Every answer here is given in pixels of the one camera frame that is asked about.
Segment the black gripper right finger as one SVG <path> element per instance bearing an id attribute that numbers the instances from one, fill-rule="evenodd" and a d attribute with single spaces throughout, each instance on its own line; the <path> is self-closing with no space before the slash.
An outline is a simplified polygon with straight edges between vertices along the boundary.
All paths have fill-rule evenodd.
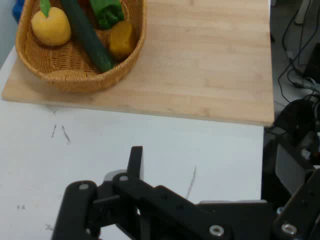
<path id="1" fill-rule="evenodd" d="M 275 219 L 272 233 L 278 240 L 312 239 L 319 218 L 320 170 L 316 169 Z"/>

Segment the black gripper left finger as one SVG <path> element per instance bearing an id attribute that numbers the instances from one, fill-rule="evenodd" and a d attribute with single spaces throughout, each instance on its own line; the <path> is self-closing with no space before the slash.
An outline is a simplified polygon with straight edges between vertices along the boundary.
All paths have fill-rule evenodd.
<path id="1" fill-rule="evenodd" d="M 210 216 L 165 187 L 140 179 L 143 148 L 131 148 L 125 172 L 96 185 L 71 183 L 54 226 L 54 240 L 96 240 L 102 227 L 118 225 L 136 240 L 210 240 Z"/>

